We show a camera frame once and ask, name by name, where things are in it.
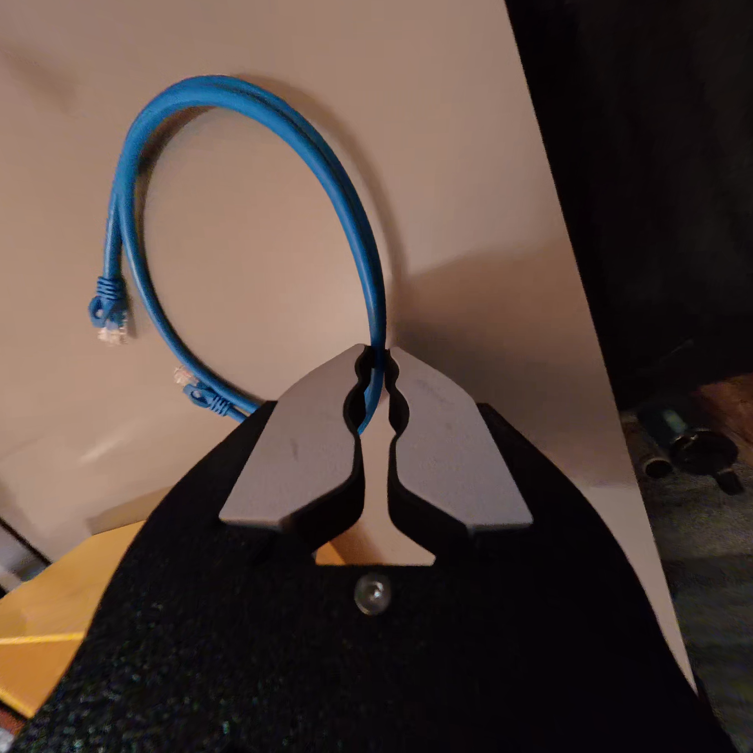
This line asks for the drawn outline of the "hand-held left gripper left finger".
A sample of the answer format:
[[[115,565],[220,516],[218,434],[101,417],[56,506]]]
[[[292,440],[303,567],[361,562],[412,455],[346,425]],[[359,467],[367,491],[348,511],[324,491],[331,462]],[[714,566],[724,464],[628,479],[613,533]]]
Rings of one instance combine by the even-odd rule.
[[[313,552],[358,521],[365,494],[358,429],[371,369],[372,348],[358,344],[283,394],[219,513],[221,522],[291,535]]]

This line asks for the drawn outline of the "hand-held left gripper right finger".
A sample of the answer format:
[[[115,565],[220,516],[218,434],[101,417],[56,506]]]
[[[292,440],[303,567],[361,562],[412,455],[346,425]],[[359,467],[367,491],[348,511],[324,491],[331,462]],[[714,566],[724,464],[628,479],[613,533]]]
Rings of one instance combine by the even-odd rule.
[[[406,350],[389,351],[391,522],[435,557],[462,557],[475,540],[533,523],[474,399]]]

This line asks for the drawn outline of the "black chair base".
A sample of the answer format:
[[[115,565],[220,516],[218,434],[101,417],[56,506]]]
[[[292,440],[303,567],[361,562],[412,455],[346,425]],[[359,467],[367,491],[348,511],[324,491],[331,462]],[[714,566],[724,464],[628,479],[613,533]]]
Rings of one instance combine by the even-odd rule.
[[[712,479],[727,495],[744,486],[734,470],[737,445],[711,427],[707,413],[691,397],[663,397],[619,413],[620,426],[640,480],[661,480],[680,472]]]

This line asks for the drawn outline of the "yellow plastic bin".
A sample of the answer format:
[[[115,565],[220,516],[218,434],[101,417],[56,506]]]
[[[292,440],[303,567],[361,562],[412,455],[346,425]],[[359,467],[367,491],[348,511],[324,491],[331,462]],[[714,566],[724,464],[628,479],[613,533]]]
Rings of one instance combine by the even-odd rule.
[[[68,669],[144,522],[93,535],[1,599],[1,699],[32,718]]]

